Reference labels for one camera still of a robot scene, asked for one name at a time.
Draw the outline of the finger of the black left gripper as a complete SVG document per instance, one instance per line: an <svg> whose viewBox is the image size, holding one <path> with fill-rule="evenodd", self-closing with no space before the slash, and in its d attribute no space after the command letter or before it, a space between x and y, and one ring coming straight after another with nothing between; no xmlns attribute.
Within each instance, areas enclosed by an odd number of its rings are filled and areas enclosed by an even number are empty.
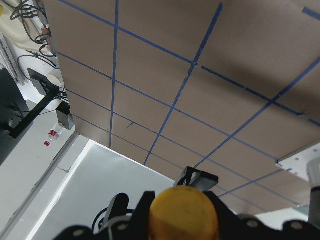
<svg viewBox="0 0 320 240"><path fill-rule="evenodd" d="M201 192L208 192L219 183L217 175L187 166L173 186L188 186Z"/></svg>

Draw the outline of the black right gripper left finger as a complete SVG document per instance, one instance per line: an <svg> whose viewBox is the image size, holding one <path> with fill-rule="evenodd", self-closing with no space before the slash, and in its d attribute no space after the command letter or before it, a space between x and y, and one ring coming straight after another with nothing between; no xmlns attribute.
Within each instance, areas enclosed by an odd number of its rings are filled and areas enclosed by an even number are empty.
<svg viewBox="0 0 320 240"><path fill-rule="evenodd" d="M117 194L110 202L97 233L83 225L65 228L55 240L148 240L149 210L155 192L146 191L134 210L127 209L129 197Z"/></svg>

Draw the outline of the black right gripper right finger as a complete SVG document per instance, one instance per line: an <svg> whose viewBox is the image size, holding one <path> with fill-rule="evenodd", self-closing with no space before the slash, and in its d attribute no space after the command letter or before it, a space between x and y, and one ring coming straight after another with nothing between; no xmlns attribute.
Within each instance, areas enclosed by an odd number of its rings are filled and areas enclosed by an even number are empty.
<svg viewBox="0 0 320 240"><path fill-rule="evenodd" d="M234 214L213 192L205 191L215 207L219 240L318 240L320 229L302 220L288 220L280 230L266 226L252 215Z"/></svg>

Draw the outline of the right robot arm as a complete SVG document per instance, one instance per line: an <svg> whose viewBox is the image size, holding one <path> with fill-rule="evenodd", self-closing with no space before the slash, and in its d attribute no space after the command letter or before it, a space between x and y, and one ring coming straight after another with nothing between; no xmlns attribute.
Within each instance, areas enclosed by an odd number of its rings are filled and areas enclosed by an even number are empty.
<svg viewBox="0 0 320 240"><path fill-rule="evenodd" d="M143 193L135 209L129 209L125 193L114 196L96 217L93 227L74 225L59 240L317 240L320 237L320 161L307 165L310 181L307 221L288 220L280 230L256 217L233 213L212 191L219 178L186 167L173 186L161 194Z"/></svg>

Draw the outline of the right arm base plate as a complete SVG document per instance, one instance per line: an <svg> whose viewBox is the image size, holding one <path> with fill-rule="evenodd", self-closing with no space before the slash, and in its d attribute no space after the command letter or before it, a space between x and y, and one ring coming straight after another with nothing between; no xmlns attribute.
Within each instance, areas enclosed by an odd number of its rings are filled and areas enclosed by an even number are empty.
<svg viewBox="0 0 320 240"><path fill-rule="evenodd" d="M320 181L320 141L310 143L282 157L277 167L312 183Z"/></svg>

